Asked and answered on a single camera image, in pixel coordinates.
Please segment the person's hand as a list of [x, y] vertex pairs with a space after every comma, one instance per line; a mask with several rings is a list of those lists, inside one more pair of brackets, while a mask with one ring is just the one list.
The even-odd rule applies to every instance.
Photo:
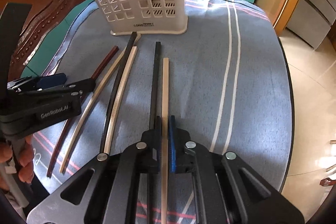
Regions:
[[[25, 137], [25, 145], [21, 149], [19, 156], [17, 156], [17, 162], [20, 166], [18, 177], [21, 182], [26, 182], [28, 184], [30, 184], [34, 178], [34, 151], [31, 145], [32, 137], [32, 135]], [[6, 162], [12, 158], [12, 148], [6, 143], [1, 143], [0, 154], [1, 163]]]

